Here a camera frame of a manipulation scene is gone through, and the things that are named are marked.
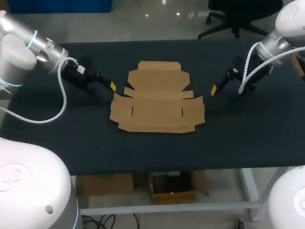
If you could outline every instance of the wire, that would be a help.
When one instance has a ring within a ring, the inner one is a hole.
[[[102,220],[103,220],[103,218],[105,217],[105,215],[103,215],[103,216],[101,217],[100,221],[96,221],[95,219],[93,219],[93,218],[90,217],[90,216],[86,216],[86,215],[82,215],[82,216],[83,216],[83,217],[87,217],[87,218],[90,219],[90,220],[83,221],[83,222],[82,222],[83,224],[86,224],[86,223],[95,223],[97,229],[107,229],[105,225],[106,225],[107,221],[108,221],[111,217],[113,217],[113,222],[112,222],[112,224],[111,224],[111,226],[110,226],[110,229],[112,229],[113,226],[114,226],[114,224],[115,224],[115,215],[114,215],[114,214],[108,216],[107,219],[106,219],[106,221],[105,221],[104,223],[102,223]],[[139,224],[139,220],[138,220],[137,216],[136,216],[134,213],[133,213],[133,216],[135,217],[135,220],[136,220],[136,222],[137,222],[137,229],[140,229],[140,224]]]
[[[251,58],[251,54],[254,50],[254,48],[258,45],[258,42],[255,43],[254,45],[252,45],[249,53],[248,53],[248,56],[247,56],[247,59],[246,59],[246,64],[244,65],[244,75],[243,75],[243,81],[246,79],[247,77],[247,73],[248,73],[248,66],[249,66],[249,62],[250,62],[250,58]]]
[[[77,60],[72,58],[72,57],[66,57],[66,58],[62,59],[62,61],[58,65],[57,78],[58,78],[59,87],[61,88],[63,104],[62,104],[62,108],[59,111],[59,113],[57,115],[55,115],[53,118],[50,118],[50,119],[47,119],[47,120],[43,120],[43,121],[35,121],[35,120],[31,120],[31,119],[22,117],[22,116],[20,116],[20,115],[18,115],[16,113],[14,113],[14,112],[4,108],[4,107],[1,107],[1,106],[0,106],[0,110],[4,111],[5,113],[8,113],[9,115],[14,116],[15,118],[18,118],[18,119],[20,119],[20,120],[22,120],[24,122],[32,123],[32,124],[49,123],[49,122],[52,122],[55,119],[59,118],[63,114],[63,112],[65,111],[66,106],[67,106],[67,95],[66,95],[66,92],[65,92],[65,89],[63,87],[62,80],[61,80],[61,69],[62,69],[62,66],[64,65],[64,63],[66,63],[66,61],[73,61],[78,66]]]
[[[305,51],[305,47],[300,47],[300,48],[295,48],[289,51],[286,51],[284,53],[278,54],[277,56],[272,57],[271,59],[265,61],[264,63],[262,63],[261,65],[259,65],[257,68],[255,68],[245,79],[243,78],[242,84],[239,87],[238,93],[241,94],[244,90],[244,86],[246,85],[246,83],[251,79],[251,77],[257,73],[259,70],[261,70],[262,68],[264,68],[266,65],[276,61],[279,58],[282,58],[284,56],[290,55],[292,53],[295,52],[300,52],[300,51]]]
[[[133,213],[133,216],[135,217],[135,220],[137,221],[137,229],[140,229],[138,217]]]

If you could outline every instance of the table leg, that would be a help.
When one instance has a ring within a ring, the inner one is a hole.
[[[276,181],[288,170],[288,168],[289,167],[279,167],[276,170],[269,183],[267,184],[266,188],[264,189],[263,193],[258,199],[260,207],[258,209],[250,210],[250,216],[252,221],[261,221],[266,216],[266,214],[268,213],[268,199],[271,189],[276,183]]]

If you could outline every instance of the gray floor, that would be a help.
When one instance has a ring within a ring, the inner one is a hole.
[[[195,39],[199,33],[219,23],[213,19],[205,24],[207,0],[113,0],[112,12],[99,14],[28,14],[18,15],[24,22],[38,29],[55,42],[111,42],[135,40]],[[274,28],[276,15],[255,21],[254,25],[267,31]],[[241,31],[241,39],[259,37]],[[210,35],[209,38],[233,39],[230,30]],[[6,106],[7,101],[0,101]],[[274,168],[253,169],[259,190],[263,190]],[[199,196],[199,201],[242,200],[236,170],[209,170],[207,177],[210,197]],[[150,195],[136,190],[125,195],[105,195],[90,198],[90,207],[128,206],[150,204]],[[247,211],[204,211],[185,213],[139,214],[142,229],[232,229],[234,219],[247,221],[249,229],[271,229],[266,218],[263,222],[249,222]],[[132,215],[118,215],[115,229],[136,228]]]

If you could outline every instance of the table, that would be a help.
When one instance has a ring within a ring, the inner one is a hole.
[[[65,83],[68,107],[55,122],[32,125],[5,116],[0,136],[36,144],[55,152],[72,175],[124,172],[244,168],[241,173],[249,201],[231,204],[144,206],[128,209],[97,209],[82,213],[126,213],[165,210],[257,208],[253,220],[266,211],[274,182],[288,166],[305,164],[303,128],[305,87],[290,61],[275,68],[255,92],[229,103],[239,83],[228,85],[212,98],[213,83],[232,66],[231,59],[247,53],[256,40],[185,40],[153,42],[104,42],[63,45],[70,56],[89,54],[94,69],[111,78],[122,94],[128,71],[141,60],[178,61],[190,73],[190,87],[203,95],[206,123],[190,134],[128,133],[109,121],[112,93],[92,84],[100,97]],[[9,109],[43,120],[60,110],[62,97],[56,77],[36,69],[12,99]],[[251,167],[279,168],[258,198]]]

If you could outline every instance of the black cable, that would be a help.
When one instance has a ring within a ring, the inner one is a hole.
[[[134,213],[133,213],[133,216],[135,217],[135,220],[137,221],[137,229],[140,229],[140,224],[139,224],[139,221],[138,221],[137,216],[136,216]],[[110,229],[113,228],[114,223],[115,223],[115,215],[114,215],[114,214],[108,216],[108,218],[106,219],[106,221],[105,221],[104,223],[102,223],[102,220],[103,220],[103,218],[105,217],[105,215],[103,215],[103,216],[101,217],[100,221],[96,221],[96,220],[93,219],[92,217],[86,216],[86,215],[82,215],[82,217],[87,217],[87,218],[90,219],[90,220],[83,221],[83,222],[82,222],[83,224],[85,224],[85,223],[95,223],[96,229],[107,229],[105,225],[106,225],[106,223],[108,222],[108,220],[109,220],[111,217],[113,217],[113,222],[112,222],[112,224],[111,224]]]
[[[139,221],[137,216],[133,213],[133,216],[135,217],[135,220],[137,221],[137,229],[140,229]]]
[[[98,222],[94,218],[92,218],[90,216],[86,216],[86,215],[82,215],[82,217],[87,217],[87,218],[90,219],[90,220],[87,220],[87,221],[83,221],[82,222],[83,224],[85,224],[85,223],[95,223],[96,228],[99,229],[99,224],[98,224]]]
[[[114,226],[114,223],[115,223],[115,215],[112,214],[112,215],[108,216],[108,218],[107,218],[106,221],[104,222],[104,225],[106,225],[107,221],[110,219],[111,216],[113,216],[113,222],[112,222],[112,225],[111,225],[110,229],[112,229],[113,226]]]

